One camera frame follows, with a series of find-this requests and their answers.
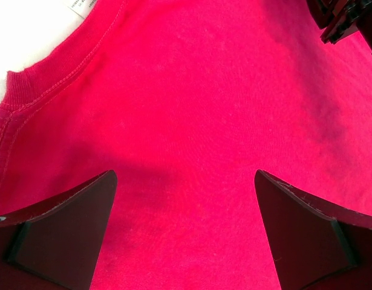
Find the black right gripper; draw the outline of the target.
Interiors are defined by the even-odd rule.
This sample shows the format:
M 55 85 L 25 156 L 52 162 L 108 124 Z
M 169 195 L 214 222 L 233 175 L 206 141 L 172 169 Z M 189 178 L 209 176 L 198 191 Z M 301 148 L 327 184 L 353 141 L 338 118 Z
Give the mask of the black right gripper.
M 323 43 L 336 44 L 358 31 L 372 51 L 372 0 L 307 0 L 306 3 L 313 20 L 322 30 Z

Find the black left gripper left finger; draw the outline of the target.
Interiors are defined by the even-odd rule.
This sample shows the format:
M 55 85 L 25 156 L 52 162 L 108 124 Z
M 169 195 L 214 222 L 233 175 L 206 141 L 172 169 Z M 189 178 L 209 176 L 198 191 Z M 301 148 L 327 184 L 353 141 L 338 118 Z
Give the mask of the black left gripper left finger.
M 89 289 L 116 187 L 109 170 L 0 215 L 0 289 Z

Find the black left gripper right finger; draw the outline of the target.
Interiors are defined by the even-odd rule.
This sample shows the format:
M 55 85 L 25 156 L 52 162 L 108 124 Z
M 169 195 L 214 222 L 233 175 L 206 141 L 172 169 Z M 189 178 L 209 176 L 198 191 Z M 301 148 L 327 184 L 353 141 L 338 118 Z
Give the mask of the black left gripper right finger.
M 281 289 L 372 289 L 372 216 L 263 170 L 255 192 Z

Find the magenta t shirt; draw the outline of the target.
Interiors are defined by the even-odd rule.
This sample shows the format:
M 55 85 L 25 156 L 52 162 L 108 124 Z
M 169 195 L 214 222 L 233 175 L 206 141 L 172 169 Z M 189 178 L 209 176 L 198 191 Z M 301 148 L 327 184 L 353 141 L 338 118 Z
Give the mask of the magenta t shirt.
M 278 289 L 262 169 L 372 215 L 372 52 L 304 1 L 98 1 L 7 76 L 0 215 L 118 177 L 93 289 Z

